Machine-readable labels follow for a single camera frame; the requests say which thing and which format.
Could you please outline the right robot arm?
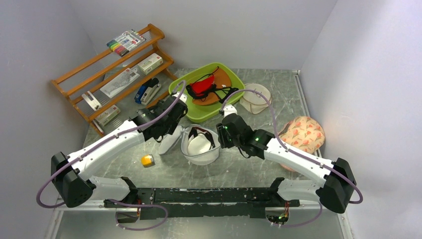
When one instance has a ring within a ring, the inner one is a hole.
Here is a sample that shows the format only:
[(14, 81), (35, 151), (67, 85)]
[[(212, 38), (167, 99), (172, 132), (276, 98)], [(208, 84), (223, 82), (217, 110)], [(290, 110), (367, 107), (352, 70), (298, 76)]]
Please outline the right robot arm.
[(348, 161), (316, 157), (281, 140), (263, 129), (253, 130), (237, 114), (229, 114), (216, 125), (222, 148), (237, 147), (248, 157), (258, 157), (284, 164), (302, 174), (306, 180), (284, 179), (269, 192), (269, 201), (281, 206), (286, 201), (306, 200), (321, 203), (332, 212), (342, 214), (353, 201), (356, 180)]

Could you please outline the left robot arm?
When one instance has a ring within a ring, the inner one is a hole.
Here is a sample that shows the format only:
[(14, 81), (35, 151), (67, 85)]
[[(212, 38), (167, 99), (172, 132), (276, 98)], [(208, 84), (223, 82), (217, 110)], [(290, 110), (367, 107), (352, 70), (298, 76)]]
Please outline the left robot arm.
[(157, 105), (140, 109), (134, 117), (91, 145), (65, 155), (55, 154), (51, 159), (52, 183), (69, 208), (88, 200), (115, 200), (125, 207), (138, 201), (138, 189), (127, 178), (96, 177), (103, 164), (128, 149), (154, 139), (161, 142), (172, 134), (188, 111), (187, 96), (177, 92)]

